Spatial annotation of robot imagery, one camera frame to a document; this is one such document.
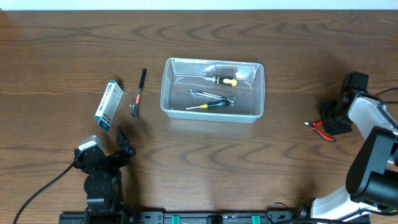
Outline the red handled pliers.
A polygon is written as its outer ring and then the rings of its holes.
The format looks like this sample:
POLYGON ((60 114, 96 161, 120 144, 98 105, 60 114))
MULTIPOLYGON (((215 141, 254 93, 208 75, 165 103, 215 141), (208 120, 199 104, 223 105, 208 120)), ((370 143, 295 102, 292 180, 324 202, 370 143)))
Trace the red handled pliers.
POLYGON ((317 133, 322 139, 328 142, 336 142, 336 139, 325 134, 321 131, 318 127, 323 125, 323 121, 316 121, 316 122, 304 122, 303 124, 305 127, 310 128, 313 132, 317 133))

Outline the small black orange hammer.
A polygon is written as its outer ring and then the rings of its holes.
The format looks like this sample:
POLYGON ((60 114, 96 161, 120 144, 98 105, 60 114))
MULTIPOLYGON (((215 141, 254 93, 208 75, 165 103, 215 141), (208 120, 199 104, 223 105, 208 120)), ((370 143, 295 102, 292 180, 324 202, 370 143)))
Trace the small black orange hammer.
POLYGON ((144 82, 145 82, 145 79, 146 79, 146 73, 147 73, 147 69, 143 68, 142 69, 142 74, 141 74, 141 79, 140 79, 140 82, 139 82, 139 88, 138 88, 138 91, 137 91, 136 100, 135 100, 135 102, 133 104, 129 105, 129 109, 130 109, 131 115, 132 115, 132 117, 134 119, 139 119, 138 106, 139 106, 139 102, 140 102, 140 99, 141 99, 142 90, 143 90, 143 87, 144 87, 144 82))

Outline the white and blue box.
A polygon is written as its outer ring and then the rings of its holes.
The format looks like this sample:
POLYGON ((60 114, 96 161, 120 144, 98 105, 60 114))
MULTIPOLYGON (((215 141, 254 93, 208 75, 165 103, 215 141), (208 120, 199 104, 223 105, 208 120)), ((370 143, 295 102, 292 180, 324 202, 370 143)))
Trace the white and blue box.
POLYGON ((98 121, 98 126, 105 131, 109 131, 111 127, 114 115, 117 112, 123 94, 124 92, 122 88, 116 83, 116 81, 110 80, 108 82, 94 116, 95 120, 98 121))

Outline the silver wrench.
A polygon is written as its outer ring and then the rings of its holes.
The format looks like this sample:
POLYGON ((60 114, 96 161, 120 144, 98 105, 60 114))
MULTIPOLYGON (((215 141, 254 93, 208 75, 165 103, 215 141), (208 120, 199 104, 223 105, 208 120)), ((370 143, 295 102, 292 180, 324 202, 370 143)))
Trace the silver wrench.
POLYGON ((189 94, 193 96, 201 96, 205 98, 210 98, 214 100, 226 100, 229 101, 230 103, 235 103, 236 102, 236 97, 235 96, 221 96, 221 95, 216 95, 213 93, 201 91, 201 90, 194 90, 194 89, 189 89, 189 94))

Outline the stubby yellow black screwdriver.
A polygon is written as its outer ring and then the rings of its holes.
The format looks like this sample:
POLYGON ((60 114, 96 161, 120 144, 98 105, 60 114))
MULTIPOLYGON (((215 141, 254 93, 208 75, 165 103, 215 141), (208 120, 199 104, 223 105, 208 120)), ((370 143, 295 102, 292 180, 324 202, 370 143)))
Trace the stubby yellow black screwdriver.
POLYGON ((236 86, 238 84, 238 81, 235 78, 228 78, 221 76, 205 77, 204 80, 224 86, 236 86))

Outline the slim black yellow screwdriver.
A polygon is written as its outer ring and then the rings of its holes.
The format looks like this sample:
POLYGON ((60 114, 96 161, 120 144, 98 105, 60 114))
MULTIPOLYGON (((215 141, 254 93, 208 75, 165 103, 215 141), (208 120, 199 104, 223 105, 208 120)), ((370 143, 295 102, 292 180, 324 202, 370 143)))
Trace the slim black yellow screwdriver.
POLYGON ((188 108, 186 108, 186 110, 227 107, 230 104, 231 103, 228 100, 220 100, 220 101, 209 102, 209 103, 202 104, 199 106, 188 107, 188 108))

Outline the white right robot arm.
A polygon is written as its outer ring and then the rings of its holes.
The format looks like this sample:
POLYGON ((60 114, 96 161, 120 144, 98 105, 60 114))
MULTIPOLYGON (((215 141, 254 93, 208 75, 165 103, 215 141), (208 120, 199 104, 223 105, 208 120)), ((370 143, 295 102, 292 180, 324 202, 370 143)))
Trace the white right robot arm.
POLYGON ((320 120, 304 125, 328 142, 356 125, 364 143, 346 176, 345 184, 316 198, 297 212, 298 223, 369 223, 370 215, 397 215, 397 121, 387 102, 367 91, 369 77, 360 72, 344 75, 337 100, 320 105, 320 120))

